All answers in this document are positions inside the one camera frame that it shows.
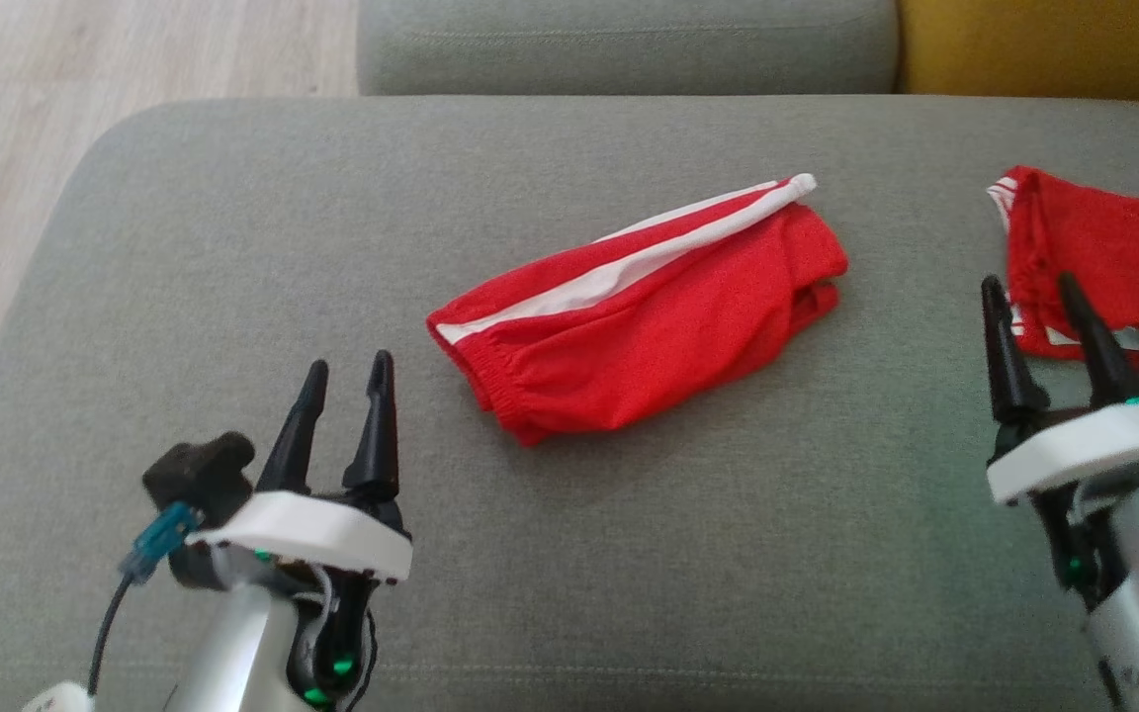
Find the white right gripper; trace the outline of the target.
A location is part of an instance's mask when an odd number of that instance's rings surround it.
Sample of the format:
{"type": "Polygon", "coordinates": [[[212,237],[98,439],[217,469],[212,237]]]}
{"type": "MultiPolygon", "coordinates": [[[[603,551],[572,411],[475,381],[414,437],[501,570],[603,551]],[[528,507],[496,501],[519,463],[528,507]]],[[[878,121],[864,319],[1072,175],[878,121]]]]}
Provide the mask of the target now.
{"type": "Polygon", "coordinates": [[[1113,537],[1099,532],[1111,515],[1099,510],[1139,490],[1139,374],[1076,276],[1062,272],[1058,289],[1097,409],[1031,434],[1050,399],[1018,347],[1003,284],[988,275],[980,297],[993,419],[1003,432],[1027,436],[989,463],[988,486],[998,505],[1030,501],[1048,537],[1054,576],[1095,609],[1126,576],[1113,537]]]}

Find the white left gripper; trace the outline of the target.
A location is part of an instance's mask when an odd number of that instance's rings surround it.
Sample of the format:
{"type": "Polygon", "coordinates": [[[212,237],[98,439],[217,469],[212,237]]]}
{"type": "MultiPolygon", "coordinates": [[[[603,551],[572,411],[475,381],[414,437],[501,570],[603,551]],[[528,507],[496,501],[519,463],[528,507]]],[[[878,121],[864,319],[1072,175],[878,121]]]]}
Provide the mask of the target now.
{"type": "MultiPolygon", "coordinates": [[[[257,494],[224,526],[186,537],[208,554],[224,600],[171,707],[357,707],[371,684],[370,598],[408,576],[412,545],[366,512],[310,497],[328,377],[325,360],[311,362],[257,494]]],[[[392,352],[377,351],[360,447],[342,478],[351,500],[398,497],[395,378],[392,352]]]]}

